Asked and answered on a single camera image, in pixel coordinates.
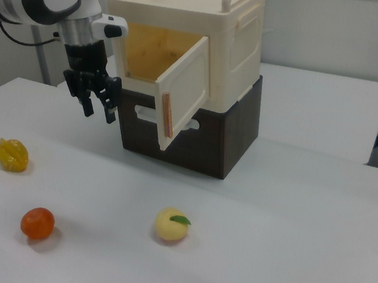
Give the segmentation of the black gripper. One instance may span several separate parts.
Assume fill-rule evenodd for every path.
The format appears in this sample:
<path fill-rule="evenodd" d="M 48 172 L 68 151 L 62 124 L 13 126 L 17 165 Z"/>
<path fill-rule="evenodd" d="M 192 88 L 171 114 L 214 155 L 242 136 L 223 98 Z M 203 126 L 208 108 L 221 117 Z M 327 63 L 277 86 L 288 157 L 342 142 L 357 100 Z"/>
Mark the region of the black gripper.
<path fill-rule="evenodd" d="M 115 112 L 121 100 L 122 82 L 119 77 L 110 77 L 106 71 L 107 53 L 103 40 L 87 45 L 65 45 L 69 68 L 64 78 L 71 96 L 81 104 L 86 117 L 93 115 L 91 94 L 92 74 L 98 73 L 99 82 L 95 95 L 103 105 L 108 124 L 115 122 Z"/>

